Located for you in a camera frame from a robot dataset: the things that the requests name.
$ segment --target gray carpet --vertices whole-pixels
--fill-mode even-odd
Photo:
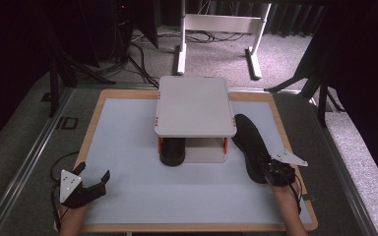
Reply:
[[[259,48],[263,79],[258,82],[250,80],[244,56],[246,45],[250,45],[253,41],[251,35],[244,35],[235,42],[188,43],[185,75],[225,77],[232,88],[269,88],[293,75],[309,40],[309,37],[281,38],[277,35],[264,35]],[[178,42],[179,39],[176,37],[161,38],[159,49],[154,49],[146,42],[138,43],[144,48],[146,70],[150,75],[161,77],[174,74]],[[137,62],[140,62],[136,48],[132,47],[130,53]],[[130,71],[136,69],[129,63],[125,69],[109,79],[118,84],[146,83],[141,76]],[[299,82],[289,89],[299,90],[302,85],[303,82]],[[3,221],[0,235],[56,235],[52,228],[49,202],[51,187],[49,167],[56,158],[79,150],[101,90],[99,87],[104,86],[93,79],[81,76],[78,87],[73,91],[61,115],[78,118],[77,129],[55,129],[52,132],[18,200]],[[29,156],[29,151],[41,129],[49,122],[54,122],[48,118],[49,103],[40,101],[43,94],[48,91],[47,75],[31,89],[0,133],[0,200],[4,197],[5,189],[11,183],[18,168]],[[313,206],[319,227],[310,232],[310,235],[361,235],[329,160],[328,147],[322,142],[321,129],[315,121],[315,107],[308,101],[291,94],[280,93],[275,99],[293,151],[312,166],[301,169],[308,192],[318,197]],[[73,159],[69,159],[62,165],[72,166],[73,162]],[[278,233],[245,234],[280,235]]]

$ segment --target table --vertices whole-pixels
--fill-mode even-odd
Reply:
[[[164,166],[160,164],[159,160],[156,158],[146,158],[144,162],[139,162],[141,158],[145,158],[141,156],[141,153],[154,152],[153,156],[158,155],[156,152],[157,138],[154,131],[157,98],[158,92],[156,90],[106,89],[101,93],[79,153],[77,164],[81,161],[87,162],[88,170],[84,172],[84,183],[90,183],[90,181],[95,180],[95,177],[100,175],[99,172],[106,171],[106,168],[110,169],[111,179],[106,185],[107,195],[92,203],[83,230],[86,232],[284,230],[276,206],[272,203],[263,204],[262,202],[260,206],[256,206],[260,207],[260,210],[257,210],[257,212],[254,210],[253,212],[238,211],[238,209],[245,210],[246,208],[251,208],[250,204],[253,204],[253,206],[256,205],[256,198],[261,198],[260,201],[270,201],[272,195],[267,185],[258,185],[248,178],[245,165],[243,164],[243,156],[233,143],[228,147],[228,160],[223,164],[189,163],[186,164],[186,166],[182,164],[183,168],[179,169],[180,167]],[[270,94],[231,92],[230,98],[232,102],[238,102],[235,106],[233,103],[234,113],[239,112],[240,107],[243,105],[248,107],[256,107],[258,105],[269,107],[269,114],[273,117],[275,121],[274,127],[277,133],[279,133],[278,137],[281,143],[283,143],[283,146],[290,150],[290,145],[286,133],[284,132],[284,126],[279,116],[278,109]],[[122,110],[129,111],[126,107],[128,105],[135,109],[135,105],[138,104],[139,109],[135,109],[137,110],[136,112],[143,111],[140,114],[146,114],[147,112],[144,111],[152,109],[153,117],[151,117],[151,114],[148,116],[138,115],[138,117],[130,115],[128,118],[112,115],[106,116],[105,112],[107,111],[107,107],[111,105],[115,107],[118,104],[115,103],[115,101],[118,101],[118,99],[122,102],[121,106],[123,109],[114,109],[115,112],[121,112]],[[115,127],[108,126],[109,128],[104,130],[101,128],[103,126],[99,126],[99,123],[102,122],[106,124],[106,119],[111,120],[111,122],[115,124],[120,124],[120,121],[126,123],[128,122],[127,119],[137,123],[138,120],[140,120],[144,123],[148,123],[148,127],[153,126],[153,133],[142,138],[142,136],[138,136],[138,132],[134,132],[134,134],[126,132],[127,136],[118,136],[116,139],[110,139],[109,132],[117,133],[117,131]],[[96,144],[95,139],[98,139],[100,135],[104,137],[104,142]],[[136,141],[138,141],[138,149],[135,148],[132,152],[128,153],[126,151],[124,152],[125,147],[131,146],[130,144],[135,144]],[[119,147],[112,147],[112,143],[117,144]],[[235,173],[234,169],[237,168],[239,168],[240,171]],[[301,179],[297,167],[295,168],[297,175]],[[231,174],[222,175],[222,169],[230,171],[225,173]],[[187,176],[190,176],[190,174],[188,174],[180,178],[182,176],[179,176],[179,173],[193,172],[193,170],[197,171],[196,177],[189,178]],[[171,180],[169,178],[164,179],[165,175],[175,176],[176,178]],[[202,193],[202,195],[195,195],[196,198],[199,198],[198,202],[191,203],[190,199],[185,199],[187,196],[197,191]],[[171,198],[167,193],[172,193],[175,198]],[[306,193],[305,186],[303,186],[303,193]],[[170,201],[177,201],[178,203],[179,201],[186,201],[185,206],[191,206],[192,208],[200,207],[202,212],[196,212],[195,210],[192,212],[188,208],[181,210],[180,208],[176,208],[176,205],[164,203],[169,203]],[[312,204],[309,201],[304,201],[301,204],[301,217],[304,221],[305,228],[307,230],[315,229],[318,226],[318,222]],[[121,210],[112,209],[113,207],[120,207]],[[156,207],[159,207],[161,210],[149,210],[149,208]],[[228,215],[227,209],[231,210],[231,215]],[[150,216],[153,212],[156,214],[156,217]],[[191,214],[202,215],[202,217],[205,218],[191,218]],[[260,223],[254,220],[249,221],[249,218],[243,218],[243,215],[250,214],[253,215],[251,217],[257,216],[255,214],[258,214],[259,217],[263,217],[263,215],[260,216],[260,214],[265,214],[268,218],[263,218]]]

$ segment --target black cable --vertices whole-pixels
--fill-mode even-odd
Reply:
[[[203,34],[203,35],[206,35],[208,37],[208,39],[199,39],[199,38],[196,38],[196,37],[192,37],[192,36],[186,36],[187,38],[189,39],[192,39],[193,41],[192,42],[198,42],[198,43],[211,43],[211,42],[222,42],[222,41],[236,41],[238,39],[240,39],[244,33],[241,34],[240,37],[238,38],[233,38],[235,37],[236,35],[238,35],[239,33],[234,33],[233,35],[227,37],[227,38],[219,38],[219,37],[216,37],[213,33],[211,32],[208,32],[208,31],[202,31],[202,30],[188,30],[188,34]]]
[[[140,73],[141,73],[140,75],[142,75],[144,78],[149,80],[149,82],[158,89],[158,82],[155,81],[151,76],[148,76],[147,74],[145,74],[143,69],[137,64],[137,62],[134,61],[134,59],[131,56],[129,56],[128,59],[137,68],[137,70],[140,71]]]
[[[55,193],[57,187],[60,187],[60,184],[56,183],[51,188],[50,201],[51,201],[51,206],[53,208],[53,217],[54,217],[54,221],[56,223],[56,228],[57,228],[58,231],[60,231],[61,221],[60,221],[60,216],[59,216],[58,209],[57,209],[56,202],[55,202],[55,198],[54,198],[54,193]]]
[[[137,49],[140,51],[141,55],[141,67],[134,61],[134,59],[131,56],[128,56],[131,63],[136,67],[137,70],[140,71],[140,73],[145,77],[153,86],[155,86],[158,89],[158,82],[156,81],[155,77],[152,77],[147,71],[146,71],[146,65],[144,62],[144,51],[143,48],[141,48],[139,45],[135,43],[131,43],[131,45],[137,47]]]
[[[294,176],[295,176],[295,178],[297,178],[297,181],[299,182],[299,196],[298,196],[296,191],[293,189],[292,184],[287,181],[287,178],[284,175],[284,173],[280,170],[279,170],[279,172],[282,174],[282,177],[284,178],[284,180],[288,183],[289,188],[293,191],[293,194],[294,194],[295,199],[296,199],[297,211],[298,211],[298,214],[300,214],[300,212],[302,211],[302,208],[300,207],[300,200],[302,199],[302,182],[300,181],[299,177],[297,177],[297,175],[295,174]]]
[[[104,68],[104,69],[101,69],[101,70],[96,70],[96,71],[93,71],[95,74],[98,74],[100,76],[103,76],[105,78],[108,78],[108,77],[111,77],[112,75],[109,75],[109,76],[106,76],[106,74],[108,73],[111,73],[111,72],[116,72],[114,75],[116,75],[117,73],[119,73],[122,69],[122,66],[125,64],[125,62],[122,62],[119,58],[115,58],[115,64],[108,67],[108,68]],[[75,68],[73,68],[73,70],[76,72],[76,73],[80,73],[80,74],[85,74],[84,72],[80,71],[80,70],[77,70]]]
[[[58,158],[58,159],[53,163],[53,165],[51,166],[51,169],[50,169],[50,178],[51,178],[54,182],[59,182],[59,179],[58,179],[58,178],[55,178],[55,177],[53,176],[53,169],[54,169],[54,167],[56,166],[56,164],[57,164],[58,162],[60,162],[62,159],[66,158],[66,157],[68,157],[68,156],[74,155],[74,154],[79,154],[79,152],[78,152],[78,151],[70,152],[70,153],[68,153],[68,154],[66,154],[66,155],[63,155],[62,157]]]
[[[78,154],[78,153],[79,153],[78,151],[73,151],[73,152],[70,152],[68,154],[61,156],[51,165],[51,169],[50,169],[50,178],[54,181],[54,185],[51,188],[50,201],[51,201],[51,207],[53,208],[53,217],[54,217],[54,220],[55,220],[55,223],[56,223],[57,230],[59,230],[59,231],[60,231],[60,227],[61,227],[61,219],[63,218],[63,216],[67,213],[67,211],[69,209],[67,208],[66,211],[63,213],[63,215],[59,216],[59,212],[58,212],[58,208],[56,206],[54,194],[56,192],[56,189],[60,187],[60,179],[55,178],[53,176],[53,169],[57,165],[57,163],[60,162],[62,159],[66,158],[68,156],[74,155],[74,154]]]
[[[110,75],[105,75],[104,77],[105,78],[109,78],[109,77],[112,77],[112,76],[115,76],[116,74],[120,73],[122,70],[124,70],[124,64],[126,64],[127,61],[125,62],[122,62],[122,63],[119,63],[117,64],[114,68],[108,70],[107,72],[105,72],[105,74],[108,74],[109,72],[113,72],[112,74]]]
[[[130,72],[130,73],[134,73],[134,74],[140,75],[140,76],[142,76],[142,77],[145,76],[143,73],[135,72],[135,71],[131,71],[131,70],[128,70],[128,69],[126,69],[126,68],[124,68],[124,71]]]

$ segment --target dark curtain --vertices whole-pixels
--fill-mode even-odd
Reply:
[[[23,1],[0,0],[0,130],[34,82],[48,71],[49,58]]]
[[[308,79],[328,78],[378,166],[378,1],[329,9],[296,74],[315,68]]]

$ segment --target robotic hand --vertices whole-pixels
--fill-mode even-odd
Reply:
[[[85,188],[79,174],[85,169],[86,164],[81,162],[72,172],[61,171],[61,178],[56,182],[51,190],[51,203],[53,215],[58,230],[61,228],[61,217],[54,201],[54,193],[60,187],[60,204],[67,208],[79,208],[92,201],[106,195],[105,185],[110,178],[109,170],[100,179],[100,183]]]
[[[279,187],[292,184],[296,178],[295,171],[289,164],[276,159],[271,159],[267,165],[263,166],[262,171],[273,185]]]

